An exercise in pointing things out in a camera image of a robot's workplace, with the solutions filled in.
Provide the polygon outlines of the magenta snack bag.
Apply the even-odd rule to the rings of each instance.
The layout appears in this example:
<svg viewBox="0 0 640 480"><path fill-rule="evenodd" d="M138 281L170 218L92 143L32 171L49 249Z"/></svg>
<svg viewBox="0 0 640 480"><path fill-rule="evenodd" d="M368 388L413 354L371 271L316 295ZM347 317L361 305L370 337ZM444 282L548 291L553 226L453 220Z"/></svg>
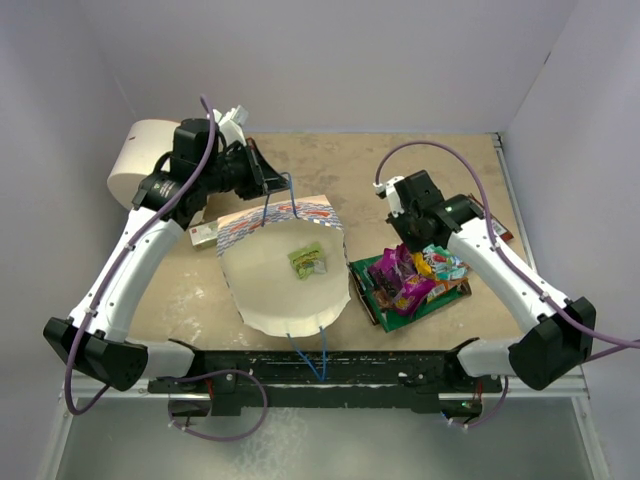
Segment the magenta snack bag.
<svg viewBox="0 0 640 480"><path fill-rule="evenodd" d="M394 249L386 248L367 271L391 301L393 310L401 316L413 315L436 287L432 278L418 272L404 244Z"/></svg>

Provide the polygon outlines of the teal snack bag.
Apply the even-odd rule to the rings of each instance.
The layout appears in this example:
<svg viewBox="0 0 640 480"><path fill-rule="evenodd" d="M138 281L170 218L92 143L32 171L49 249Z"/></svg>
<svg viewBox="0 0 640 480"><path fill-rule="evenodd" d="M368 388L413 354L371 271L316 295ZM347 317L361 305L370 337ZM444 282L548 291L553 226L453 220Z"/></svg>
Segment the teal snack bag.
<svg viewBox="0 0 640 480"><path fill-rule="evenodd" d="M457 281L467 277L468 266L449 250L430 245L422 252L428 273L439 281Z"/></svg>

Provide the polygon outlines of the red orange snack bag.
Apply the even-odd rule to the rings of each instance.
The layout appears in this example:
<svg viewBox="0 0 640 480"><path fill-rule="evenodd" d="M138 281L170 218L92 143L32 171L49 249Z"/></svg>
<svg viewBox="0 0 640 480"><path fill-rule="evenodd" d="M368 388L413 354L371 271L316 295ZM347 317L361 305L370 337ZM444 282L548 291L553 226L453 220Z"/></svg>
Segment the red orange snack bag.
<svg viewBox="0 0 640 480"><path fill-rule="evenodd" d="M481 211L484 211L484 205L473 194L468 195L471 202L479 207ZM513 233L494 215L491 215L491 224L496 236L499 236L502 241L508 243L514 239Z"/></svg>

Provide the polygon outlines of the blue checkered paper bag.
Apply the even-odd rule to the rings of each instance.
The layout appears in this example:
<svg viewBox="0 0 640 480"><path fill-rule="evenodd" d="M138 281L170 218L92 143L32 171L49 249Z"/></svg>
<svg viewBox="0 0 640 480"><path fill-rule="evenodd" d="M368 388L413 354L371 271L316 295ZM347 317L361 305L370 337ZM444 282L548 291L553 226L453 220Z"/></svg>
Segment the blue checkered paper bag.
<svg viewBox="0 0 640 480"><path fill-rule="evenodd" d="M287 255L313 242L327 273L299 280ZM270 337L324 337L350 301L344 227L324 195L220 218L217 256L242 321Z"/></svg>

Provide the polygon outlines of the light green snack bag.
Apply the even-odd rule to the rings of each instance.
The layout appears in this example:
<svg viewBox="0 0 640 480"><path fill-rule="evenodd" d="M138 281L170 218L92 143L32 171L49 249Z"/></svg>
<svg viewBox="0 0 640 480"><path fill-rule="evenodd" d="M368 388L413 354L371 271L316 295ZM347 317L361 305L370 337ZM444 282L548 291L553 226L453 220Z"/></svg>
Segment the light green snack bag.
<svg viewBox="0 0 640 480"><path fill-rule="evenodd" d="M287 258L299 280L306 280L311 275L327 273L326 255L319 242L299 248L289 253Z"/></svg>

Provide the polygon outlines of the yellow snack bag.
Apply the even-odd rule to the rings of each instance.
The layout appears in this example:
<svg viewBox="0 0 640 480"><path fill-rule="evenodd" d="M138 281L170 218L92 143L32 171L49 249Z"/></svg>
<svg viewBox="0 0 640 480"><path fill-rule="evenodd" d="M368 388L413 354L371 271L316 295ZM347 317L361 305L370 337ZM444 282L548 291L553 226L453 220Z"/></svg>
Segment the yellow snack bag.
<svg viewBox="0 0 640 480"><path fill-rule="evenodd" d="M433 269L429 262L425 259L422 252L415 252L411 254L411 259L415 266L416 272L422 276L432 278Z"/></svg>

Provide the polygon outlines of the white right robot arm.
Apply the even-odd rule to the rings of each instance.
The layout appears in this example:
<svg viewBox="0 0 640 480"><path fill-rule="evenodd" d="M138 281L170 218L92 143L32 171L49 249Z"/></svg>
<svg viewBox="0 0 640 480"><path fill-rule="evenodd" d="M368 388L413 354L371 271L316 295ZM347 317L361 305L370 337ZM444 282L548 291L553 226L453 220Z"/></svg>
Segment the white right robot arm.
<svg viewBox="0 0 640 480"><path fill-rule="evenodd" d="M537 275L495 235L467 196L445 199L425 171L396 176L374 189L389 205L387 223L410 252L437 245L459 257L499 298L522 333L457 347L457 359L444 369L452 389L467 391L482 376L507 375L543 390L590 356L593 340L583 330L595 325L592 303L570 299Z"/></svg>

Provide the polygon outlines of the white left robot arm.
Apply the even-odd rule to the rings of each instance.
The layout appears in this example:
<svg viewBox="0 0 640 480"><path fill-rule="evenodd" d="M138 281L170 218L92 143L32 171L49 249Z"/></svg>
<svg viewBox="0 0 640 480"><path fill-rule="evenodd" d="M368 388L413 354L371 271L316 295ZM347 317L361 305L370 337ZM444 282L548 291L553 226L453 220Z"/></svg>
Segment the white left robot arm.
<svg viewBox="0 0 640 480"><path fill-rule="evenodd" d="M202 387L204 365L177 341L136 343L133 315L158 266L184 235L209 196L234 192L243 200L287 189L287 180L245 137L245 115L233 109L186 119L170 150L155 162L133 197L124 231L94 284L65 318L49 319L43 335L74 372L124 391L143 377L170 377L184 392Z"/></svg>

